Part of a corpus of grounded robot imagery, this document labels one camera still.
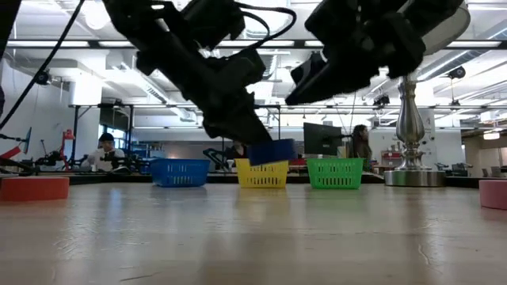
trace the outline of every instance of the person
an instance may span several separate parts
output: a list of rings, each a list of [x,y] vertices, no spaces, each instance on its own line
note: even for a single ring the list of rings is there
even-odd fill
[[[349,146],[349,158],[364,158],[364,169],[370,169],[372,149],[368,141],[368,128],[357,125],[352,132],[352,142]]]
[[[99,148],[90,154],[87,161],[90,165],[95,165],[97,170],[111,171],[110,161],[104,161],[106,155],[114,155],[115,158],[124,158],[125,153],[114,147],[114,137],[109,133],[104,133],[98,139]]]

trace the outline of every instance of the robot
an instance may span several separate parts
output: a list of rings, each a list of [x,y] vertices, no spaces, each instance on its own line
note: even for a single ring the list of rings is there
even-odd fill
[[[171,1],[103,3],[116,30],[139,50],[137,68],[144,74],[160,70],[202,110],[203,127],[211,138],[247,145],[272,142],[255,113],[254,94],[246,87],[259,82],[265,71],[256,48],[287,32],[295,23],[293,11],[234,0],[192,0],[182,11]],[[324,48],[292,71],[296,88],[286,103],[312,103],[357,91],[370,85],[380,67],[389,68],[390,78],[410,74],[427,52],[423,37],[462,4],[463,0],[323,0],[305,27]],[[230,57],[203,57],[200,49],[212,50],[227,37],[239,37],[244,16],[268,27],[242,8],[289,13],[293,22]]]

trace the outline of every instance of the computer monitor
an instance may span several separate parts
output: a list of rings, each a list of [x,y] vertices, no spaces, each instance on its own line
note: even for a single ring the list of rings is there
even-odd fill
[[[304,123],[304,153],[337,155],[338,147],[343,146],[341,127],[316,123]]]

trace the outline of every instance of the green basket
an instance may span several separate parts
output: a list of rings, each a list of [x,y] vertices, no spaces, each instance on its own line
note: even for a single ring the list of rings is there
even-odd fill
[[[363,174],[363,158],[307,159],[312,188],[358,189]]]

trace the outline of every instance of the man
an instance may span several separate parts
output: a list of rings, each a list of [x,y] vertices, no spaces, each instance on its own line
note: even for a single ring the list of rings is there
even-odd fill
[[[112,164],[110,161],[105,161],[106,156],[114,156],[115,158],[124,158],[125,154],[122,150],[114,148],[114,137],[109,133],[104,133],[98,139],[100,148],[95,150],[88,156],[88,163],[95,165],[97,170],[111,171]]]

